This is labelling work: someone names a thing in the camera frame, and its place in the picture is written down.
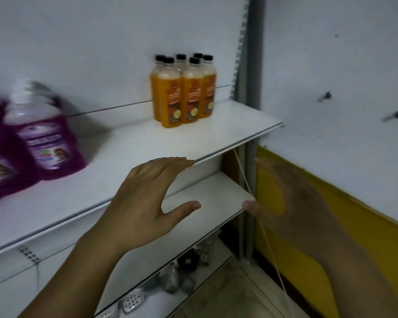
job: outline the hand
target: hand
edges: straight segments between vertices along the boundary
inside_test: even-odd
[[[299,170],[292,165],[274,165],[267,159],[255,161],[273,174],[283,194],[286,210],[283,214],[276,215],[254,201],[245,201],[245,210],[320,263],[340,243],[348,241],[348,235],[327,204],[308,185]]]
[[[86,234],[122,256],[170,232],[182,219],[199,209],[198,201],[186,202],[169,213],[162,201],[178,174],[194,164],[185,157],[148,161],[133,168],[100,220]]]

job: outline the wire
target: wire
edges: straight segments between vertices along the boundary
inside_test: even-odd
[[[240,169],[240,172],[242,173],[242,176],[243,176],[243,179],[244,179],[244,181],[245,181],[246,187],[248,188],[249,194],[253,196],[252,190],[251,190],[251,188],[250,188],[250,186],[249,186],[249,183],[248,183],[248,181],[247,181],[247,179],[246,179],[245,172],[244,172],[244,170],[243,170],[242,164],[240,163],[240,159],[239,159],[239,156],[237,155],[236,149],[234,148],[233,151],[234,151],[234,155],[236,156],[237,163],[239,164],[239,169]],[[283,291],[284,291],[284,294],[285,294],[287,303],[288,303],[288,305],[289,305],[290,311],[291,311],[291,313],[292,313],[292,317],[293,317],[293,318],[296,318],[295,312],[294,312],[293,306],[292,306],[292,300],[290,299],[290,297],[288,296],[288,294],[287,294],[287,292],[286,292],[286,288],[285,288],[285,286],[284,286],[283,279],[281,278],[280,271],[279,271],[279,269],[278,269],[278,267],[277,267],[276,258],[274,257],[273,251],[272,251],[272,249],[271,249],[270,242],[269,242],[268,237],[267,237],[267,233],[266,233],[265,230],[264,230],[264,225],[262,224],[261,221],[259,221],[259,224],[260,224],[262,233],[264,233],[264,238],[265,238],[265,241],[267,242],[267,247],[268,247],[268,249],[269,249],[269,251],[270,251],[271,259],[273,260],[274,266],[275,266],[275,268],[276,268],[276,272],[277,272],[277,275],[278,275],[278,277],[279,277],[279,279],[280,279],[281,286],[283,287]]]

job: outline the shelf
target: shelf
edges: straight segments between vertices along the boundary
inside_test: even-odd
[[[170,156],[200,163],[282,124],[228,100],[193,124],[165,129],[148,120],[86,138],[79,143],[89,162],[84,170],[0,200],[0,250],[110,201],[134,166]]]
[[[231,258],[233,254],[230,250],[221,242],[221,240],[215,240],[209,250],[210,265],[209,267],[198,267],[198,269],[190,274],[195,281],[196,291],[202,284],[204,284],[213,273],[215,273],[220,267],[224,265]],[[121,318],[143,318],[143,317],[154,317],[154,318],[166,318],[173,313],[180,305],[186,301],[190,295],[179,290],[174,294],[169,294],[164,289],[159,289],[158,292],[146,296],[144,303],[138,307],[138,309],[132,311],[129,314],[121,312]]]
[[[242,202],[250,199],[253,197],[248,192],[221,172],[165,198],[162,204],[164,212],[190,200],[200,201],[202,208],[181,221],[167,235],[122,257],[108,280],[98,310],[141,285],[209,233],[238,215],[242,211]]]

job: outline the forearm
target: forearm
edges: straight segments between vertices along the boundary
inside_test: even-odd
[[[376,264],[352,239],[322,263],[342,318],[398,318],[398,297]]]
[[[62,267],[19,318],[91,318],[122,255],[82,237]]]

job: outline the person's left hand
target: person's left hand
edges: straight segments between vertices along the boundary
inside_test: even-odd
[[[104,240],[113,252],[122,256],[170,232],[201,207],[198,201],[190,201],[166,214],[161,208],[168,187],[181,171],[194,163],[185,157],[170,157],[133,168],[86,236],[97,242]]]

